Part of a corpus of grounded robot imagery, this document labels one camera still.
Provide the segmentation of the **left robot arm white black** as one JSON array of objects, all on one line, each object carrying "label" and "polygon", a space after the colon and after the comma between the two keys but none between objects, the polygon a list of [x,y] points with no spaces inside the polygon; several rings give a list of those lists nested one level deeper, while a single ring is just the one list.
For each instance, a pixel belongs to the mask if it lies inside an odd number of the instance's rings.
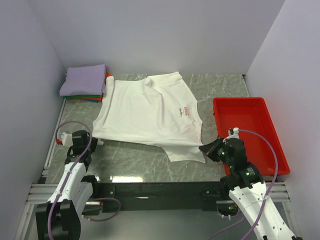
[{"label": "left robot arm white black", "polygon": [[35,219],[40,240],[78,240],[80,218],[87,201],[100,195],[98,181],[87,175],[99,140],[86,130],[62,133],[59,144],[68,147],[64,172],[53,194],[36,207]]}]

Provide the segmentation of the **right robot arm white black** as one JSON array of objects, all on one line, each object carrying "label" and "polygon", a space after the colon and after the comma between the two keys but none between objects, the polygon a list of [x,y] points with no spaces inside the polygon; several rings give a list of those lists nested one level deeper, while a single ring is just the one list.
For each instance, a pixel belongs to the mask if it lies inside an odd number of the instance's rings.
[{"label": "right robot arm white black", "polygon": [[258,168],[248,161],[244,142],[236,137],[217,138],[199,147],[209,159],[229,167],[230,174],[222,177],[219,193],[233,200],[259,240],[297,240],[276,208]]}]

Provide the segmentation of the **white t shirt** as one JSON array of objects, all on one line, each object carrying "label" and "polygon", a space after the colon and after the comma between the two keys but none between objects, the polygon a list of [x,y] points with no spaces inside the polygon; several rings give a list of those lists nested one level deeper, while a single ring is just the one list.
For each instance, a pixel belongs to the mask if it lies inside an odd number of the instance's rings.
[{"label": "white t shirt", "polygon": [[162,148],[171,162],[205,163],[198,101],[179,72],[142,80],[106,79],[95,138]]}]

